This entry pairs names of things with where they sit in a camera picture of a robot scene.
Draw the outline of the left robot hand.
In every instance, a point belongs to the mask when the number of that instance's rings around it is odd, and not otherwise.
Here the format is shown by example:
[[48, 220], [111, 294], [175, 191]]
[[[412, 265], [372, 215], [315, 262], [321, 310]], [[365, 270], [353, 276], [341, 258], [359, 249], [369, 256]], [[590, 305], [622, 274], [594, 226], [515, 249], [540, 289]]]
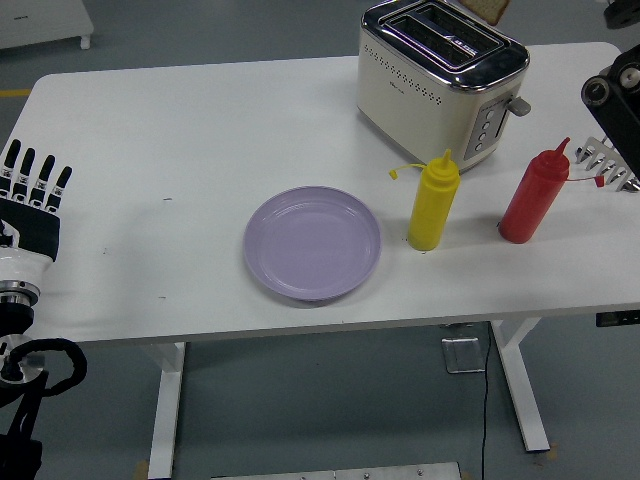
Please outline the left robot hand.
[[32, 171], [36, 152], [11, 141], [1, 163], [1, 282], [36, 287], [59, 249], [62, 196], [72, 175], [64, 167], [50, 181], [56, 159], [49, 155]]

